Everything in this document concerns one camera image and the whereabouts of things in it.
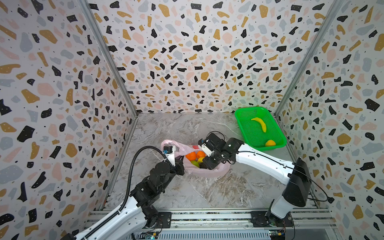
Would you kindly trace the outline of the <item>pink plastic bag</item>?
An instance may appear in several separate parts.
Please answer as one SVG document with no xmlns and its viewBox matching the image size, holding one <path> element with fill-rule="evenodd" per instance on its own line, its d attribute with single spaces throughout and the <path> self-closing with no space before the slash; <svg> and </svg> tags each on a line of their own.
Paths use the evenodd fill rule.
<svg viewBox="0 0 384 240">
<path fill-rule="evenodd" d="M 174 140 L 164 140 L 161 143 L 161 148 L 163 149 L 165 146 L 175 146 L 175 157 L 186 156 L 190 153 L 198 153 L 201 151 L 198 145 L 184 145 Z M 199 163 L 199 168 L 191 163 L 190 160 L 183 160 L 183 166 L 185 172 L 189 175 L 195 175 L 201 178 L 218 178 L 223 177 L 229 170 L 230 164 L 220 163 L 215 168 L 201 168 L 201 163 Z"/>
</svg>

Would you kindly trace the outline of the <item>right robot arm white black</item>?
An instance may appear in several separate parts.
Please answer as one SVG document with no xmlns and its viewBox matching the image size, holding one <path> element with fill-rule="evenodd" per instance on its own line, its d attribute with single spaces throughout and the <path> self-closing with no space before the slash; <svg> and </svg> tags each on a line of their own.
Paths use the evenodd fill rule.
<svg viewBox="0 0 384 240">
<path fill-rule="evenodd" d="M 286 186 L 282 194 L 272 201 L 265 215 L 252 221 L 256 225 L 280 226 L 293 208 L 306 206 L 312 183 L 307 164 L 303 160 L 298 159 L 295 163 L 285 161 L 260 152 L 236 138 L 225 141 L 214 133 L 199 140 L 198 146 L 207 155 L 203 163 L 209 170 L 224 163 L 245 164 L 274 177 Z"/>
</svg>

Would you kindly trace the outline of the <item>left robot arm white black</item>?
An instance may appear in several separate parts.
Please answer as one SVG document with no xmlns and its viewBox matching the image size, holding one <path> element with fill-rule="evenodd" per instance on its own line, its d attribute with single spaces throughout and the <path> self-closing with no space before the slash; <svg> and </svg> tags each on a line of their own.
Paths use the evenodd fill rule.
<svg viewBox="0 0 384 240">
<path fill-rule="evenodd" d="M 183 157 L 176 158 L 176 165 L 160 162 L 129 193 L 127 202 L 119 205 L 93 226 L 77 235 L 66 234 L 63 240 L 120 240 L 145 227 L 152 228 L 159 212 L 153 206 L 165 192 L 175 175 L 184 175 Z"/>
</svg>

